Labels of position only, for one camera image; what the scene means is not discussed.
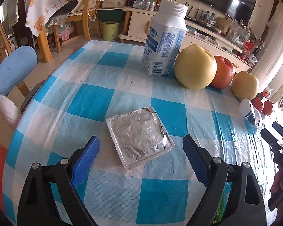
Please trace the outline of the person's right hand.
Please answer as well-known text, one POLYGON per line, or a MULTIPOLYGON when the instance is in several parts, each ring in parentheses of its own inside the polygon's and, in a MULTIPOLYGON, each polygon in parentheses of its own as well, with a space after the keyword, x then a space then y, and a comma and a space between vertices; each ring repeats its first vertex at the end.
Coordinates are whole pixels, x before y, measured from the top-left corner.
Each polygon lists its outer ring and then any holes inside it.
POLYGON ((276 193, 279 189, 283 190, 283 171, 280 169, 274 177, 274 182, 270 189, 271 194, 276 193))

